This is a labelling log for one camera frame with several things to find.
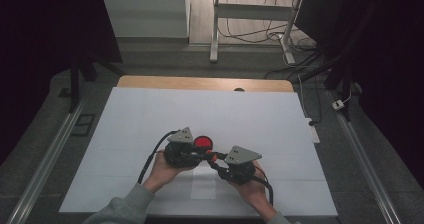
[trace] metal rail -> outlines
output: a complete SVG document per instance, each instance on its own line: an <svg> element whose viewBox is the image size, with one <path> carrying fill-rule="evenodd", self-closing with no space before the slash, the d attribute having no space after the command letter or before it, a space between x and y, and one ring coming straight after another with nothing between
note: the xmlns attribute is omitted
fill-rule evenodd
<svg viewBox="0 0 424 224"><path fill-rule="evenodd" d="M327 96L330 102L335 102L336 99L331 95L330 91L327 91ZM401 220L396 212L396 209L387 194L386 189L381 183L377 176L377 173L368 158L368 155L359 140L354 127L350 122L347 122L341 112L337 112L337 119L349 141L352 151L358 160L358 164L362 169L362 173L368 182L371 191L374 193L376 201L381 209L386 222L388 224L401 224Z"/></svg>
<svg viewBox="0 0 424 224"><path fill-rule="evenodd" d="M44 187L44 184L47 181L47 178L50 175L50 172L56 163L57 158L71 134L72 128L74 127L79 114L87 102L88 96L90 96L89 94L91 93L91 90L92 84L86 84L86 86L83 87L81 92L82 98L79 104L76 106L73 113L69 113L66 116L59 131L50 144L49 149L41 160L40 165L37 167L37 170L22 194L21 199L19 199L18 204L16 204L7 224L25 223L27 220L41 190Z"/></svg>

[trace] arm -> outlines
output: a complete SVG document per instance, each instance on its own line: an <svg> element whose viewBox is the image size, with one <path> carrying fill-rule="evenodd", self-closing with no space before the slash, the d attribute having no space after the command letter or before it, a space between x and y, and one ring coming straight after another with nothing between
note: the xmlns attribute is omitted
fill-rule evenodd
<svg viewBox="0 0 424 224"><path fill-rule="evenodd" d="M110 203L85 220L84 224L97 223L144 223L146 209L155 193L170 183L180 172L191 168L173 168L166 163L162 151L156 154L149 177L141 185L135 184L124 198L114 197Z"/></svg>
<svg viewBox="0 0 424 224"><path fill-rule="evenodd" d="M265 179L265 175L259 163L253 161L253 164L260 170L256 170L255 176ZM284 216L277 212L269 203L265 195L265 187L259 182L249 181L243 185L229 182L240 193L243 200L249 204L261 216L262 220L267 224L290 224Z"/></svg>

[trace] power strip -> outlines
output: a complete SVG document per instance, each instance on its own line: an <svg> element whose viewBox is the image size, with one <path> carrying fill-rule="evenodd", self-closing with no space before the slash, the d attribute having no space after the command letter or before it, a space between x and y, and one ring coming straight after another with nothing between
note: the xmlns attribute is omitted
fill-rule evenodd
<svg viewBox="0 0 424 224"><path fill-rule="evenodd" d="M309 125L309 122L311 122L312 119L311 118L305 118L305 120L306 120L306 124L311 128L312 142L313 143L320 143L317 130L315 129L314 126Z"/></svg>
<svg viewBox="0 0 424 224"><path fill-rule="evenodd" d="M344 104L341 100L335 101L332 103L334 110L340 110L344 107Z"/></svg>

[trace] white sheet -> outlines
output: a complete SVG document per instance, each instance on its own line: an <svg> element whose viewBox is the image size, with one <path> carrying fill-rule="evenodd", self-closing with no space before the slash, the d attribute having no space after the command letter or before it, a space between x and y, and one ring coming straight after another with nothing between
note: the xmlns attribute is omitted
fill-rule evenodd
<svg viewBox="0 0 424 224"><path fill-rule="evenodd" d="M274 206L284 215L337 215L296 93L142 88L113 89L60 212L96 212L125 196L159 139L187 126L193 137L209 136L216 151L238 145L261 153ZM205 168L180 174L157 193L148 213L256 215Z"/></svg>

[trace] red circular object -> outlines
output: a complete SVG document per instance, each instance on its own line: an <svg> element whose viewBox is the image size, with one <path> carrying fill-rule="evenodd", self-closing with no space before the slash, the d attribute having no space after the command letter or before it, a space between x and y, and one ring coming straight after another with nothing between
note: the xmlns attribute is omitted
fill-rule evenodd
<svg viewBox="0 0 424 224"><path fill-rule="evenodd" d="M210 159L210 162L216 162L216 160L218 159L218 157L216 155L213 155L212 159Z"/></svg>
<svg viewBox="0 0 424 224"><path fill-rule="evenodd" d="M199 136L196 139L194 139L194 145L201 148L207 148L209 150L212 150L213 142L212 139L210 139L207 136Z"/></svg>

